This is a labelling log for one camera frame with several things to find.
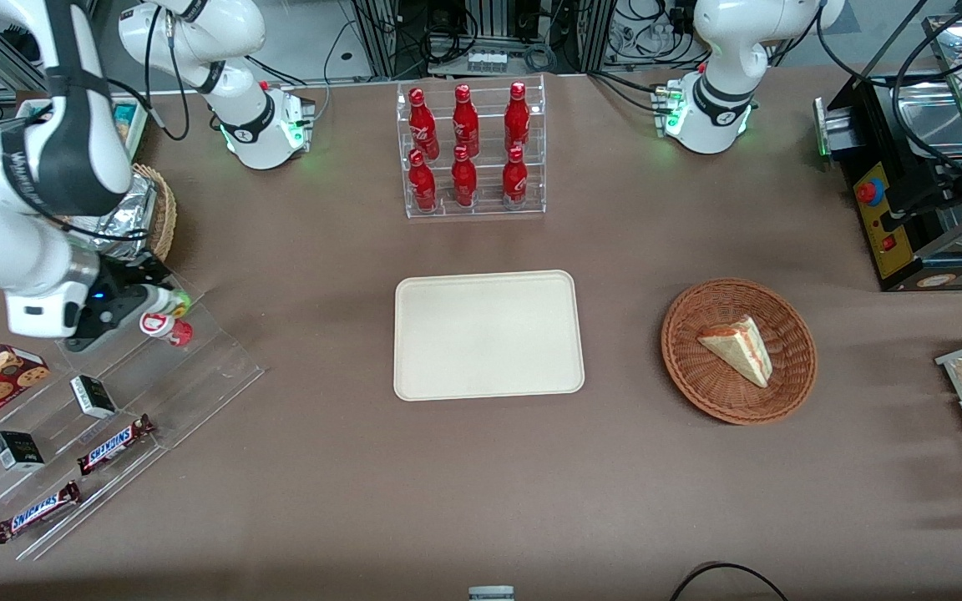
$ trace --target small black box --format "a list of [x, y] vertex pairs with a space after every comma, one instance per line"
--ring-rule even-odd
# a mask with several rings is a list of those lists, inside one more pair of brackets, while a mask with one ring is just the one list
[[35, 441], [24, 432], [0, 431], [0, 461], [3, 467], [16, 472], [35, 472], [43, 467], [43, 456], [35, 448]]
[[80, 411], [84, 414], [99, 419], [110, 419], [117, 413], [118, 408], [114, 407], [114, 401], [110, 400], [110, 395], [103, 388], [103, 383], [95, 380], [94, 377], [76, 376], [69, 382], [73, 386], [73, 395], [80, 403]]

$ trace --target yellow panel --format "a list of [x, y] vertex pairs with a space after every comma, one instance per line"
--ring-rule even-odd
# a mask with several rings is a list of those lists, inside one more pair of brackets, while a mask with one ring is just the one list
[[[889, 187], [889, 180], [886, 179], [885, 171], [882, 171], [882, 164], [879, 163], [871, 168], [859, 182], [856, 182], [856, 185], [852, 187], [853, 195], [855, 195], [855, 190], [860, 184], [875, 178], [881, 179], [886, 188]], [[871, 247], [871, 255], [874, 255], [874, 264], [878, 266], [878, 273], [883, 278], [887, 278], [897, 273], [901, 267], [911, 263], [914, 255], [912, 254], [912, 245], [908, 242], [908, 235], [904, 233], [904, 225], [898, 227], [897, 231], [886, 232], [879, 224], [882, 215], [889, 212], [889, 198], [883, 195], [882, 202], [879, 202], [878, 206], [867, 206], [863, 202], [856, 202], [856, 206], [859, 207], [859, 213], [863, 216], [863, 228], [867, 230], [867, 241]], [[897, 244], [890, 250], [885, 250], [882, 246], [882, 240], [891, 235]]]

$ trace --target red button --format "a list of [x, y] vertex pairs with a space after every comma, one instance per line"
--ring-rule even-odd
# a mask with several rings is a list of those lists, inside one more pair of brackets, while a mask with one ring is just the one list
[[864, 205], [869, 205], [869, 203], [874, 200], [874, 197], [878, 195], [878, 187], [872, 182], [867, 182], [859, 184], [856, 188], [856, 200], [863, 202]]

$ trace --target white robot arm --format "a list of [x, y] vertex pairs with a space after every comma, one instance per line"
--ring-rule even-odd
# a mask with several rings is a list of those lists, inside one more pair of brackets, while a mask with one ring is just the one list
[[243, 60], [265, 44], [265, 22], [251, 0], [154, 0], [122, 12], [118, 34], [144, 68], [180, 73], [203, 95], [247, 167], [277, 167], [309, 149], [313, 106], [266, 90]]
[[692, 20], [711, 45], [711, 56], [705, 72], [668, 83], [672, 114], [664, 122], [665, 134], [698, 153], [730, 148], [744, 130], [752, 92], [767, 71], [760, 42], [794, 38], [817, 14], [825, 29], [841, 8], [844, 0], [699, 0]]
[[84, 9], [73, 0], [0, 0], [0, 17], [37, 39], [53, 107], [46, 123], [0, 123], [0, 289], [10, 330], [64, 338], [80, 326], [97, 337], [167, 273], [160, 263], [97, 255], [43, 219], [107, 214], [131, 182]]

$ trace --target red bottle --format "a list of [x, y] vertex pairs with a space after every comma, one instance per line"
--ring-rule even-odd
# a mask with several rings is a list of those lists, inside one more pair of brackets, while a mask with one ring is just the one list
[[415, 205], [423, 213], [432, 213], [436, 210], [436, 179], [433, 179], [433, 172], [425, 164], [425, 156], [420, 149], [411, 149], [408, 157], [411, 160], [408, 179], [411, 180]]
[[436, 119], [433, 111], [425, 106], [425, 94], [420, 88], [408, 92], [411, 99], [411, 137], [415, 148], [425, 153], [425, 159], [436, 160], [440, 156], [440, 144], [436, 141]]
[[455, 144], [465, 145], [470, 156], [481, 152], [481, 132], [478, 126], [478, 110], [470, 100], [470, 87], [465, 83], [455, 85], [455, 113], [451, 115], [455, 127]]
[[477, 200], [478, 171], [470, 160], [470, 153], [464, 144], [455, 147], [455, 164], [451, 166], [451, 179], [455, 182], [455, 202], [469, 209]]
[[526, 176], [528, 171], [522, 163], [522, 147], [512, 147], [507, 152], [508, 163], [504, 165], [504, 208], [522, 209], [526, 203]]
[[526, 84], [515, 81], [511, 84], [511, 102], [504, 113], [504, 145], [507, 150], [518, 145], [526, 148], [529, 144], [529, 106], [526, 105]]

